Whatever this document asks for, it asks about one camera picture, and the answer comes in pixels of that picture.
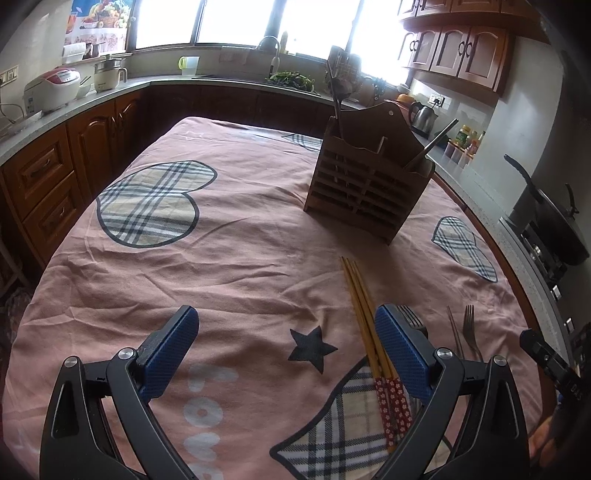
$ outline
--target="white wall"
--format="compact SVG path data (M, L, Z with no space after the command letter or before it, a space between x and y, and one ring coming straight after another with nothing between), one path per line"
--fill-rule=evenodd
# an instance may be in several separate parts
M435 120L431 132L432 137L448 126L455 118L459 122L447 134L450 138L455 138L462 125L468 125L471 129L475 129L481 134L482 131L488 129L495 111L493 106L485 105L478 100L474 100L474 98L440 86L420 82L416 79L413 80L410 91L411 95L423 105L427 105L431 95L443 95L445 97L442 107L434 107L435 113L439 117Z
M505 95L496 105L486 137L471 163L487 193L510 214L525 181L504 159L508 154L531 175L546 147L560 93L563 69L550 45L518 37Z
M61 65L61 52L66 36L66 24L72 0L43 0L16 30L0 52L0 72L15 65L18 79L0 92L2 103L23 105L25 85L42 74ZM4 112L12 118L20 117L20 110L7 106ZM6 120L0 118L0 129Z

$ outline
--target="metal screw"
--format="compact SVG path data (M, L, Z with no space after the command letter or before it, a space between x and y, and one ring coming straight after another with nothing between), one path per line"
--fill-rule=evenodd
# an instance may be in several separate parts
M78 359L75 356L69 356L64 360L64 367L72 368L74 365L78 363Z
M122 348L121 350L119 350L119 353L117 354L117 356L119 358L121 358L122 360L127 360L127 359L133 357L134 355L135 355L135 350L130 347Z
M449 348L437 349L437 356L443 360L449 360L453 357L453 352Z
M507 359L504 356L495 355L493 360L499 367L505 367L507 365Z

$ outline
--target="power cord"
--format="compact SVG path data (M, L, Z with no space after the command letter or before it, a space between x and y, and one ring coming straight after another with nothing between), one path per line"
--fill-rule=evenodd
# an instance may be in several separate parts
M0 80L0 113L2 114L2 116L6 120L8 120L11 124L14 125L16 122L14 120L12 120L7 114L4 113L4 110L2 110L2 107L3 106L16 106L16 107L19 107L20 110L21 110L21 114L22 114L22 117L23 118L25 118L25 110L23 110L22 109L22 106L20 106L17 103L2 103L2 93L1 93L1 90L2 90L2 80Z

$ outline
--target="wooden utensil holder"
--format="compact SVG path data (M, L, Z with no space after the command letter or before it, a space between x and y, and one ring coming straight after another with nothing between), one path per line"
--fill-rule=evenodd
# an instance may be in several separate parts
M380 119L386 124L376 123ZM339 138L336 118L332 117L304 211L328 213L389 244L423 194L435 164L424 158L413 170L404 169L423 146L392 102L364 111L343 112L341 121L345 138L351 137L357 146ZM360 147L365 140L374 145Z

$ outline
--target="black star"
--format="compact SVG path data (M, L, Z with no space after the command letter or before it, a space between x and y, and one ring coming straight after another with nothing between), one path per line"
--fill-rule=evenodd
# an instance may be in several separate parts
M295 362L310 362L316 369L324 372L324 356L338 350L337 347L324 343L322 341L322 330L320 326L312 330L308 335L304 335L295 330L291 330L291 336L294 338L297 346L291 353L288 360Z

